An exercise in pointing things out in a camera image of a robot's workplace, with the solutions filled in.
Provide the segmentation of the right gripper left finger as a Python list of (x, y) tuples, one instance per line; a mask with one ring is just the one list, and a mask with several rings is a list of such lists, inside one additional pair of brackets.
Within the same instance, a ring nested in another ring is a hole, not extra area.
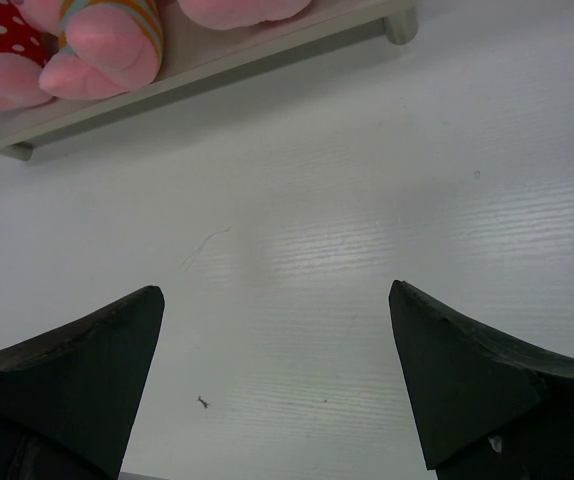
[(116, 479), (165, 300), (143, 287), (0, 350), (0, 479)]

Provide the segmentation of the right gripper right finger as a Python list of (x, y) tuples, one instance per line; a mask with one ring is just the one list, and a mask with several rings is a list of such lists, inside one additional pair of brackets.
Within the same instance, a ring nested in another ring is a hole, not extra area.
[(574, 358), (396, 280), (393, 337), (424, 461), (440, 479), (574, 479)]

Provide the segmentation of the pink toy orange striped shirt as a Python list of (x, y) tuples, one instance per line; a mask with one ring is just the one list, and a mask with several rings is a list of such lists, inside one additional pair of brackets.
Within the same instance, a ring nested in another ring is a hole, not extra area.
[(139, 90), (159, 73), (164, 36), (155, 1), (30, 1), (23, 13), (57, 38), (39, 86), (65, 100)]

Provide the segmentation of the white two-tier shelf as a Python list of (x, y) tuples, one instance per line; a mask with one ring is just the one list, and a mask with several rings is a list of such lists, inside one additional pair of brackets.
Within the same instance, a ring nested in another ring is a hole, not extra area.
[(373, 23), (391, 43), (405, 45), (418, 32), (416, 7), (414, 1), (314, 1), (285, 21), (213, 31), (191, 22), (170, 2), (160, 9), (167, 39), (152, 84), (97, 102), (54, 100), (1, 113), (0, 155), (27, 161), (39, 146), (156, 108), (175, 90)]

